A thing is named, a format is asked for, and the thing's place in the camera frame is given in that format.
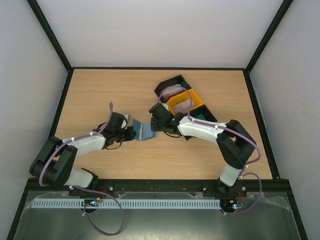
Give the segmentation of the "teal card holder wallet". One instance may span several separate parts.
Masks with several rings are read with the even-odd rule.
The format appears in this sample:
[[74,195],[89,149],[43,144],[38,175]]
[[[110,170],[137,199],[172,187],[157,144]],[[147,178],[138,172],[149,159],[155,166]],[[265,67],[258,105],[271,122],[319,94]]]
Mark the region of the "teal card holder wallet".
[[136,132],[134,137],[137,141],[146,141],[156,137],[156,133],[151,129],[151,121],[140,122],[136,119],[132,120],[133,130]]

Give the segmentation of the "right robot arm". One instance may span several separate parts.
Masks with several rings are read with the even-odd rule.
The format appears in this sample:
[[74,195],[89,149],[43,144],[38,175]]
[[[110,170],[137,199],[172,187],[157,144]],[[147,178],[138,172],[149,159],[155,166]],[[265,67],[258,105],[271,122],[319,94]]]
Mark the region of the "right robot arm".
[[195,137],[218,145],[225,167],[218,178],[217,189],[224,196],[235,191],[235,183],[244,169],[262,156],[257,143],[237,120],[219,123],[197,119],[190,111],[173,114],[165,103],[155,104],[149,113],[153,132]]

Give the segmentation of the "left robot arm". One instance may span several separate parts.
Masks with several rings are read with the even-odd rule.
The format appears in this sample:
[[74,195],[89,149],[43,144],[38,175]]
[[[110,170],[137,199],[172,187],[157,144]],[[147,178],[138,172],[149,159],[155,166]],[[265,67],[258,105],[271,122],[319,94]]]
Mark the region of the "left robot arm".
[[115,143],[132,141],[136,132],[129,126],[128,114],[112,112],[107,122],[83,136],[48,138],[32,162],[29,173],[42,187],[77,186],[88,188],[98,177],[85,168],[75,168],[76,158],[100,150],[115,150]]

